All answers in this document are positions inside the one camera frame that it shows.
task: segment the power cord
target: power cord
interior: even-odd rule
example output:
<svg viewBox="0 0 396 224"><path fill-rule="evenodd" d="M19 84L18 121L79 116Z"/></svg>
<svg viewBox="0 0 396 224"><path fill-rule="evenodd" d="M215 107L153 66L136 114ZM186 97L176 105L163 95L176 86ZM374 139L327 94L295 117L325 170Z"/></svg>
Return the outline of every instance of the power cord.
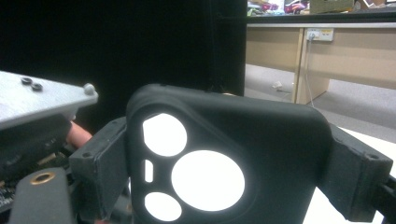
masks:
<svg viewBox="0 0 396 224"><path fill-rule="evenodd" d="M311 87L309 85L309 80L308 80L308 73L309 73L309 61L310 61L310 56L311 56L311 46L312 46L312 40L315 38L314 34L311 34L308 37L308 53L305 54L305 83L306 86L308 88L308 92L309 92L309 97L311 100L311 105L313 108L315 108L314 105L314 99L312 97L312 91L311 91Z"/></svg>

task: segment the gray floor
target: gray floor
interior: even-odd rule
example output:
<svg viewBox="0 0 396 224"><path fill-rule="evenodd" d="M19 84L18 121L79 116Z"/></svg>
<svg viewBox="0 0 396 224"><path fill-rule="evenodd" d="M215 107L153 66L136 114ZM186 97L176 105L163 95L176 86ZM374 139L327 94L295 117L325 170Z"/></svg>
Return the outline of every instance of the gray floor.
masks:
<svg viewBox="0 0 396 224"><path fill-rule="evenodd" d="M245 96L290 102L293 77L291 72L247 64ZM273 87L277 81L282 84L278 91ZM396 143L396 90L332 79L314 106L337 126Z"/></svg>

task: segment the wire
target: wire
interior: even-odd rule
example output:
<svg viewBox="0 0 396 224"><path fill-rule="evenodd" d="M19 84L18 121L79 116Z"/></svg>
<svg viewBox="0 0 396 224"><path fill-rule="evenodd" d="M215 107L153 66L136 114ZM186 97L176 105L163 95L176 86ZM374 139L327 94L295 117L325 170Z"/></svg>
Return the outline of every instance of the wire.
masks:
<svg viewBox="0 0 396 224"><path fill-rule="evenodd" d="M306 86L308 88L309 97L311 99L311 105L312 105L313 108L315 108L315 105L314 105L314 99L312 98L311 87L309 85L308 73L309 73L309 61L310 61L310 56L311 56L312 40L314 38L315 38L315 35L313 35L313 34L311 36L309 36L309 39L308 39L308 53L305 54L305 83L306 83Z"/></svg>

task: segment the electrical socket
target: electrical socket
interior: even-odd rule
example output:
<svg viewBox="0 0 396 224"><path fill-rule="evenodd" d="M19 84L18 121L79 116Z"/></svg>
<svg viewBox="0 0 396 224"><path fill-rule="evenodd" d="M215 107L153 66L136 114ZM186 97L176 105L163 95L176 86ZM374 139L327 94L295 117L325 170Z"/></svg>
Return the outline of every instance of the electrical socket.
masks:
<svg viewBox="0 0 396 224"><path fill-rule="evenodd" d="M309 40L311 36L314 36L311 40L318 41L332 41L334 36L333 28L308 28L306 31L306 39Z"/></svg>

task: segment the desk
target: desk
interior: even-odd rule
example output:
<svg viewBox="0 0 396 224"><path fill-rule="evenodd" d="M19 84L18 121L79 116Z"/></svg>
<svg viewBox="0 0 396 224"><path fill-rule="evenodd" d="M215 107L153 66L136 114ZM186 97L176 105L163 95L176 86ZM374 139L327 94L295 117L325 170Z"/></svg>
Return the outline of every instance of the desk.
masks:
<svg viewBox="0 0 396 224"><path fill-rule="evenodd" d="M366 145L376 149L396 161L396 144L380 140L362 133L355 133L350 130L343 129L345 132L353 135L361 140ZM390 171L390 174L396 176L396 165ZM373 223L381 224L383 216L380 213L375 214ZM317 188L312 198L311 204L305 216L304 224L347 224L347 223L360 223L346 221L343 216L338 213L335 208L329 203L329 200Z"/></svg>
<svg viewBox="0 0 396 224"><path fill-rule="evenodd" d="M307 55L309 27L334 28L334 39L313 41ZM328 89L330 79L396 90L395 39L396 22L250 24L247 63L293 72L296 85L292 101L297 104L310 101L305 74L313 98Z"/></svg>

